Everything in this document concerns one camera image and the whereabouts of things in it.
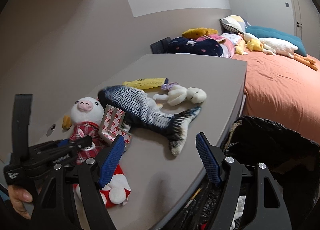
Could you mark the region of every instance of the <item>red plaid shirt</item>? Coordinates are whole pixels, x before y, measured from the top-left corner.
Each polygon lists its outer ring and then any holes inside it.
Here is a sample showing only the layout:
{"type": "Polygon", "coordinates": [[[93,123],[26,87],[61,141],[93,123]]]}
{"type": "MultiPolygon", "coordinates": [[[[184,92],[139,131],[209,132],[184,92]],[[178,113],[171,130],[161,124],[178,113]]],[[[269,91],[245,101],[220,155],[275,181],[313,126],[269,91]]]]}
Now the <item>red plaid shirt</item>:
{"type": "Polygon", "coordinates": [[[92,137],[91,147],[83,148],[78,152],[78,158],[76,160],[77,165],[80,165],[87,158],[97,156],[99,151],[107,146],[107,144],[100,138],[98,131],[99,126],[93,122],[83,122],[75,125],[73,134],[70,137],[71,141],[75,141],[88,135],[92,137]]]}

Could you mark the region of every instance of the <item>navy blue blanket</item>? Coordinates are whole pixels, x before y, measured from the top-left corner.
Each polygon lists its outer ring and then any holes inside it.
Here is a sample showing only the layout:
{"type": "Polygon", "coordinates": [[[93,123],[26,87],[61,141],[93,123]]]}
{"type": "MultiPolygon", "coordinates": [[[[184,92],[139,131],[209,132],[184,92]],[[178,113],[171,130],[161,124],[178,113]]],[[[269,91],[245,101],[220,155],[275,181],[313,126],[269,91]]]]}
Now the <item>navy blue blanket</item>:
{"type": "Polygon", "coordinates": [[[214,39],[206,39],[196,42],[192,39],[177,37],[168,45],[167,53],[190,53],[212,56],[222,56],[223,50],[214,39]]]}

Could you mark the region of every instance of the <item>black trash bag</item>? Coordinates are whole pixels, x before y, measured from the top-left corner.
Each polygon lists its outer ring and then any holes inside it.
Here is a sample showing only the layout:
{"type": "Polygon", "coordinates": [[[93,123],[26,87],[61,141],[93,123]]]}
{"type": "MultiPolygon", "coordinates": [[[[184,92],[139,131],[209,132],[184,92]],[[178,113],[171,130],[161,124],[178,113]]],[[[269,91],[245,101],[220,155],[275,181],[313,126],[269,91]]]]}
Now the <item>black trash bag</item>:
{"type": "Polygon", "coordinates": [[[223,146],[239,163],[265,163],[283,188],[283,198],[295,230],[317,202],[320,178],[319,145],[283,125],[244,116],[234,124],[223,146]]]}
{"type": "MultiPolygon", "coordinates": [[[[287,205],[292,230],[302,224],[317,201],[320,177],[319,145],[279,123],[244,116],[236,120],[221,145],[226,156],[239,163],[256,166],[265,163],[280,185],[287,205]]],[[[214,212],[221,188],[205,177],[201,191],[192,203],[181,209],[163,230],[196,230],[214,212]]],[[[245,195],[245,184],[239,196],[245,195]]],[[[239,228],[241,218],[235,220],[239,228]]]]}
{"type": "Polygon", "coordinates": [[[205,177],[199,189],[201,191],[191,200],[186,202],[162,230],[197,230],[202,208],[205,205],[212,183],[205,177]]]}

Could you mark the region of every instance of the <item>yellow plush toy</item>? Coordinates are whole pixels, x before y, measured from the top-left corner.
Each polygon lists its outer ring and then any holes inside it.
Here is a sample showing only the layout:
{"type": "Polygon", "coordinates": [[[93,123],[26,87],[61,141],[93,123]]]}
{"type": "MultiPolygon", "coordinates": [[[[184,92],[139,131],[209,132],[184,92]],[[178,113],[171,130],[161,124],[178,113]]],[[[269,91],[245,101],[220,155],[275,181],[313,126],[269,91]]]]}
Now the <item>yellow plush toy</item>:
{"type": "Polygon", "coordinates": [[[245,41],[241,39],[239,43],[235,46],[235,54],[243,55],[246,52],[244,51],[245,41]]]}
{"type": "Polygon", "coordinates": [[[199,37],[202,37],[202,36],[213,35],[217,33],[218,31],[216,31],[215,29],[200,27],[200,28],[191,28],[183,32],[182,36],[188,39],[198,39],[199,37]]]}
{"type": "Polygon", "coordinates": [[[263,50],[263,44],[257,39],[250,39],[247,43],[247,47],[250,52],[263,50]]]}

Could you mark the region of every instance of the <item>door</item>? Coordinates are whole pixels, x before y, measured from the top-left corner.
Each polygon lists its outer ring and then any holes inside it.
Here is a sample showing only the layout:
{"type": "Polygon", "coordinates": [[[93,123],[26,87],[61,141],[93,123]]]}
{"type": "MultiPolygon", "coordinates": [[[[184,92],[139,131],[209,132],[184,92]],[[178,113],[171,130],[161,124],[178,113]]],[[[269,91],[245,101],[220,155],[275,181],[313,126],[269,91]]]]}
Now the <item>door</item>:
{"type": "Polygon", "coordinates": [[[320,58],[320,14],[312,0],[292,0],[296,36],[307,54],[320,58]]]}

